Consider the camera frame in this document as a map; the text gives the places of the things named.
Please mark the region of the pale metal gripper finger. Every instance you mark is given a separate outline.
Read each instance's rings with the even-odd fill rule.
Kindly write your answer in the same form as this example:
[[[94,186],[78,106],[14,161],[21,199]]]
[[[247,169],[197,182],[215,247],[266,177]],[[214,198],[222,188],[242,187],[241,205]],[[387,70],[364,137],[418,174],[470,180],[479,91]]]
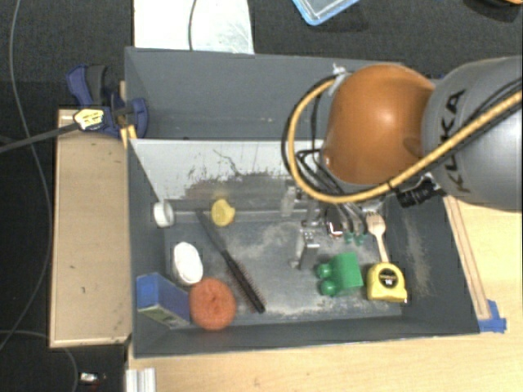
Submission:
[[[296,187],[290,185],[286,190],[280,202],[280,214],[281,216],[291,216],[293,214],[295,202],[296,202]]]
[[[315,232],[299,229],[294,244],[294,256],[288,261],[293,269],[312,270],[318,258],[320,244],[316,239]]]

